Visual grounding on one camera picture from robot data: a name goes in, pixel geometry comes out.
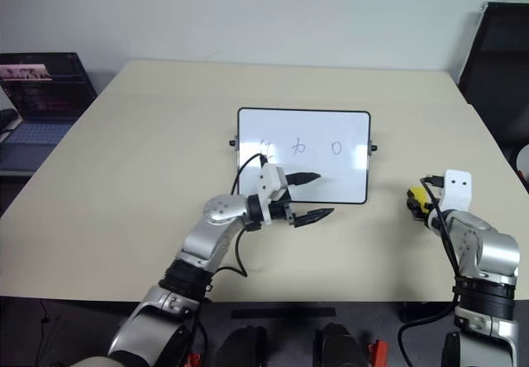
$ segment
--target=whiteboard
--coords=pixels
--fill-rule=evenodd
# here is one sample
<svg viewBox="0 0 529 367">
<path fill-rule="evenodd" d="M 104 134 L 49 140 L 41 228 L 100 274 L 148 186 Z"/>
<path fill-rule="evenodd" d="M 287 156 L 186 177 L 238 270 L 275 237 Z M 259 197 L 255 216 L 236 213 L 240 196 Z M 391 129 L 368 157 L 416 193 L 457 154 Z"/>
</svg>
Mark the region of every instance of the whiteboard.
<svg viewBox="0 0 529 367">
<path fill-rule="evenodd" d="M 243 107 L 238 112 L 239 167 L 262 153 L 285 174 L 322 176 L 288 187 L 293 201 L 365 203 L 370 123 L 368 112 Z M 241 173 L 240 193 L 257 193 L 259 172 L 259 159 L 254 159 Z"/>
</svg>

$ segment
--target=tabletop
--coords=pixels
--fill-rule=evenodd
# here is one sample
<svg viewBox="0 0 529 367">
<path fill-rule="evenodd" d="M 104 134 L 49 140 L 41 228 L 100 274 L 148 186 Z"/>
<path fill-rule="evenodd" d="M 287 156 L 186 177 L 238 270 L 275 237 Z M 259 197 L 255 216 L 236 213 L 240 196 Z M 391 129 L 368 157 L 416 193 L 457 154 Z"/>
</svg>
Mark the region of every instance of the tabletop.
<svg viewBox="0 0 529 367">
<path fill-rule="evenodd" d="M 529 250 L 529 196 L 448 74 L 133 60 L 0 219 L 0 293 L 140 300 L 203 204 L 229 192 L 239 107 L 365 110 L 379 150 L 366 204 L 245 234 L 249 277 L 216 275 L 213 300 L 451 299 L 441 241 L 406 208 L 410 186 L 446 169 L 472 173 L 471 212 Z"/>
</svg>

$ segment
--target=laptop screen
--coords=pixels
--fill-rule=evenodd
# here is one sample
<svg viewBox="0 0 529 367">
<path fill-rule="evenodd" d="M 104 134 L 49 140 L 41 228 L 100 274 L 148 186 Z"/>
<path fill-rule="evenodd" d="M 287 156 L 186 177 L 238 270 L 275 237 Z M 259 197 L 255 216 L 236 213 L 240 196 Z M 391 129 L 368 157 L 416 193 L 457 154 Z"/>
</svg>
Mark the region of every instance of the laptop screen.
<svg viewBox="0 0 529 367">
<path fill-rule="evenodd" d="M 75 53 L 0 54 L 0 84 L 25 120 L 77 118 L 97 97 Z"/>
</svg>

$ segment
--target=laptop keyboard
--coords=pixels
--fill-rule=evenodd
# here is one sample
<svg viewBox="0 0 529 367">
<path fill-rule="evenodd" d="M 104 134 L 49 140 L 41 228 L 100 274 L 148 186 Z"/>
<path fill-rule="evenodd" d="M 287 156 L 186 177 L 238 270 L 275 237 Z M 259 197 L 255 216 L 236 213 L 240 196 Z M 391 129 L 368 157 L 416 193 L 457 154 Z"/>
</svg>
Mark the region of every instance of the laptop keyboard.
<svg viewBox="0 0 529 367">
<path fill-rule="evenodd" d="M 17 144 L 59 144 L 72 125 L 69 123 L 22 123 L 4 141 Z"/>
</svg>

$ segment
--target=laptop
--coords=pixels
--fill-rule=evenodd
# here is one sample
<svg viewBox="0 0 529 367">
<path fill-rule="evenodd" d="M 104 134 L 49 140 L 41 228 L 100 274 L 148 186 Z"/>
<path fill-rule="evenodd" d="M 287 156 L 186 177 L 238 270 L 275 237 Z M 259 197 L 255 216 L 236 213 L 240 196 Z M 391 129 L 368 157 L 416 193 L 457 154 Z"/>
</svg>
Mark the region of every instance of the laptop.
<svg viewBox="0 0 529 367">
<path fill-rule="evenodd" d="M 75 53 L 0 54 L 0 85 L 21 116 L 0 144 L 2 172 L 35 172 L 97 97 Z"/>
</svg>

